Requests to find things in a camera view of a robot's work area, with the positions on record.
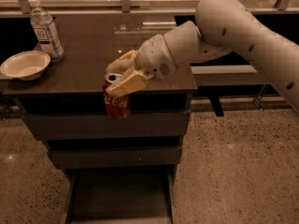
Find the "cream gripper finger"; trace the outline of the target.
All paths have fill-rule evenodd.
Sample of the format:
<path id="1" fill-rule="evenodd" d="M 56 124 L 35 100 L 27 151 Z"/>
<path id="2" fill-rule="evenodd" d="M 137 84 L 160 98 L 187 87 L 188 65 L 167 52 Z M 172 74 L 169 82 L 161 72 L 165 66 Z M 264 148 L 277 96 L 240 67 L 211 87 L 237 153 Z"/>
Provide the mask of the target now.
<path id="1" fill-rule="evenodd" d="M 130 50 L 120 56 L 117 60 L 110 63 L 106 68 L 107 74 L 124 74 L 129 69 L 137 69 L 137 65 L 135 62 L 137 51 Z"/>
<path id="2" fill-rule="evenodd" d="M 106 74 L 106 81 L 109 82 L 109 85 L 106 92 L 111 96 L 122 97 L 143 90 L 152 78 L 153 75 L 142 69 L 136 70 L 134 68 L 127 69 L 123 74 L 108 73 Z"/>

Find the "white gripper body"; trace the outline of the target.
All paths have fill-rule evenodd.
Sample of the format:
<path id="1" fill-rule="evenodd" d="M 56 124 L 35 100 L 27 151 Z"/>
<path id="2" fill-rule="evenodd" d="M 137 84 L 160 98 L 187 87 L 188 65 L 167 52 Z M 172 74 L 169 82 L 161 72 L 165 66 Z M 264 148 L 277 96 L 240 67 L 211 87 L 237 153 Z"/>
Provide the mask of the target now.
<path id="1" fill-rule="evenodd" d="M 178 70 L 163 35 L 145 41 L 137 52 L 136 60 L 144 72 L 159 80 L 172 76 Z"/>

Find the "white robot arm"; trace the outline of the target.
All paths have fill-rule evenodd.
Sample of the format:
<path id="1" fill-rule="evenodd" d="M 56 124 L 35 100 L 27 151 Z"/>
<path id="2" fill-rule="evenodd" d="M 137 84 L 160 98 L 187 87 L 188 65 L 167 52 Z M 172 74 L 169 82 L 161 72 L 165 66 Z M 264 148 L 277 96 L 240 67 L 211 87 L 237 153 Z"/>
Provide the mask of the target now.
<path id="1" fill-rule="evenodd" d="M 106 69 L 121 75 L 107 92 L 120 97 L 141 91 L 151 79 L 165 79 L 186 62 L 204 63 L 232 51 L 299 111 L 299 46 L 264 26 L 237 0 L 201 0 L 195 21 L 123 54 Z"/>

